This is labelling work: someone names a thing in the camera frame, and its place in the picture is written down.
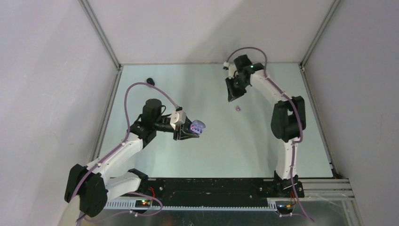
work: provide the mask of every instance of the purple object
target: purple object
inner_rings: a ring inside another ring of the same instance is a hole
[[[194,120],[190,125],[190,130],[196,134],[202,134],[203,128],[205,128],[205,124],[200,120]]]

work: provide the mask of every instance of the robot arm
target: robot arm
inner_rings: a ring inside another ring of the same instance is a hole
[[[279,139],[279,159],[275,171],[275,179],[282,182],[282,189],[289,188],[291,186],[289,180],[291,177],[292,143],[298,140],[300,136],[295,116],[288,113],[288,111],[293,111],[292,106],[279,90],[273,86],[275,82],[270,78],[267,71],[267,76],[264,76],[264,66],[261,63],[252,64],[247,55],[236,58],[234,64],[224,63],[223,68],[229,71],[229,77],[225,80],[229,102],[243,96],[247,92],[246,87],[251,85],[260,91],[268,102],[274,105],[271,130],[274,136]],[[286,92],[284,92],[284,94],[288,97],[292,97]],[[294,102],[300,114],[302,127],[305,129],[304,100],[301,96],[292,97],[291,100]],[[293,165],[293,177],[297,180],[295,163],[296,155]]]
[[[108,153],[104,158],[97,158],[86,166],[76,164],[70,170],[65,191],[65,201],[70,202],[72,194],[82,178],[92,172],[78,189],[80,210],[90,217],[99,214],[106,203],[123,194],[136,191],[141,179],[134,172],[127,172],[123,176],[111,178],[113,170],[123,164],[134,154],[144,149],[155,137],[157,131],[173,133],[174,140],[200,137],[204,123],[195,120],[191,122],[182,108],[179,107],[169,115],[162,115],[161,101],[149,99],[143,107],[143,113],[130,126],[128,137],[117,149]]]

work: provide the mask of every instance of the cable clip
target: cable clip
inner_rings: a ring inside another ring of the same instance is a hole
[[[228,70],[228,69],[229,69],[229,66],[230,66],[229,62],[224,62],[224,63],[223,63],[223,69],[224,69],[224,70]]]

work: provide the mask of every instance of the cable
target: cable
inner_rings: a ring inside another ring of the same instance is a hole
[[[125,93],[125,100],[124,100],[124,107],[125,107],[125,116],[126,116],[126,122],[127,122],[127,124],[128,124],[128,130],[127,130],[127,133],[126,133],[126,135],[125,135],[125,138],[122,140],[122,142],[118,145],[118,146],[116,146],[114,149],[112,149],[112,151],[110,151],[106,156],[104,156],[100,161],[98,161],[98,163],[103,163],[105,160],[107,160],[111,155],[113,155],[120,147],[122,147],[122,143],[125,143],[126,142],[126,140],[128,139],[128,137],[129,137],[129,134],[130,134],[130,122],[129,122],[129,115],[128,115],[128,94],[129,94],[129,91],[130,91],[130,89],[132,88],[132,87],[134,87],[134,86],[136,86],[136,85],[146,85],[146,86],[148,86],[148,87],[151,87],[151,88],[153,88],[153,89],[156,89],[158,92],[160,92],[161,94],[163,94],[172,104],[173,104],[173,106],[177,109],[179,106],[176,104],[176,102],[174,102],[173,100],[172,100],[172,98],[170,98],[164,91],[162,91],[162,90],[160,90],[159,88],[157,88],[157,87],[155,87],[155,86],[153,86],[153,85],[150,85],[150,84],[148,84],[148,83],[145,83],[145,82],[136,82],[136,83],[133,83],[132,85],[130,85],[129,87],[128,87],[128,89],[126,90],[126,93]],[[73,193],[72,193],[72,196],[71,196],[71,200],[76,196],[76,194],[78,193],[78,191],[79,191],[79,189],[80,189],[80,187],[82,186],[82,184],[84,183],[84,181],[86,180],[86,178],[90,175],[90,173],[91,172],[93,172],[94,171],[94,169],[95,168],[97,168],[99,165],[96,163],[92,168],[90,168],[89,170],[88,170],[88,172],[82,177],[82,179],[79,181],[79,183],[76,185],[76,188],[75,188],[75,190],[73,191]]]
[[[153,215],[161,212],[161,210],[163,209],[162,202],[159,199],[155,198],[155,197],[151,197],[151,196],[146,195],[146,194],[140,194],[140,193],[137,193],[137,192],[129,192],[127,194],[135,194],[135,195],[138,195],[138,196],[141,196],[141,197],[153,199],[153,200],[157,201],[160,204],[160,209],[158,211],[156,211],[155,213],[150,213],[150,214],[142,214],[142,213],[134,212],[133,210],[125,210],[125,211],[117,212],[117,213],[115,213],[115,214],[113,214],[111,216],[108,216],[106,218],[103,218],[101,220],[91,220],[91,219],[87,219],[86,217],[84,217],[83,219],[85,219],[85,221],[90,222],[90,223],[99,223],[99,222],[106,221],[106,220],[108,220],[108,219],[110,219],[112,217],[115,217],[117,215],[124,214],[124,213],[130,213],[130,214],[133,213],[136,217],[137,216],[149,217],[149,216],[153,216]]]
[[[240,50],[243,50],[243,49],[255,49],[255,50],[258,50],[259,52],[261,52],[261,53],[263,54],[263,56],[264,56],[263,75],[264,75],[265,79],[266,79],[266,80],[267,80],[267,81],[268,81],[268,82],[269,82],[269,83],[270,83],[270,84],[271,84],[271,85],[272,85],[285,99],[287,99],[287,101],[288,101],[288,102],[291,104],[291,106],[292,106],[292,109],[293,109],[294,114],[295,114],[295,117],[296,117],[296,121],[297,121],[297,123],[298,123],[298,128],[299,128],[299,140],[293,141],[293,142],[292,142],[292,161],[291,161],[291,166],[290,166],[290,168],[291,168],[291,169],[290,169],[290,176],[291,176],[290,180],[291,180],[292,188],[293,188],[293,190],[294,190],[295,198],[298,200],[298,204],[299,204],[299,206],[300,206],[301,209],[302,209],[303,216],[306,216],[310,221],[314,222],[314,220],[313,220],[311,217],[309,217],[309,215],[306,213],[306,211],[305,211],[305,209],[303,208],[301,202],[299,201],[298,194],[297,194],[296,189],[295,189],[294,179],[293,179],[293,168],[294,168],[294,163],[295,163],[295,144],[299,144],[299,143],[301,143],[302,140],[303,140],[303,128],[302,128],[301,119],[300,119],[300,117],[299,117],[299,113],[298,113],[298,111],[297,111],[297,109],[296,109],[296,107],[295,107],[294,102],[292,102],[292,100],[284,93],[284,91],[283,91],[282,89],[280,89],[280,87],[270,79],[270,75],[269,75],[268,72],[266,71],[267,56],[266,56],[265,52],[263,52],[263,50],[261,50],[261,49],[259,49],[259,48],[256,48],[256,47],[242,47],[242,48],[239,48],[239,49],[235,50],[234,52],[232,52],[232,53],[230,54],[230,56],[227,58],[226,62],[229,62],[229,60],[230,60],[230,58],[233,56],[233,54],[235,54],[236,52],[238,52],[238,51],[240,51]]]
[[[298,199],[298,193],[296,192],[295,184],[294,184],[294,178],[292,176],[292,171],[293,171],[293,168],[294,168],[293,165],[294,165],[294,162],[295,162],[294,159],[295,159],[295,145],[292,145],[292,161],[291,161],[291,169],[289,171],[289,173],[291,175],[292,190],[294,191],[294,194],[295,194],[295,197],[297,199],[297,202],[298,202],[299,206],[301,207],[303,216],[308,218],[311,222],[314,222],[313,218],[309,217],[308,213],[306,213],[305,209],[303,208],[301,201]]]

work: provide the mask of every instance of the gray wall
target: gray wall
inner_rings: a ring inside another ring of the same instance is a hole
[[[121,63],[299,62],[333,0],[91,0]],[[250,53],[252,61],[263,61]]]
[[[3,0],[0,29],[0,224],[57,225],[115,68],[77,0]]]
[[[343,1],[305,69],[365,224],[399,225],[399,1]]]

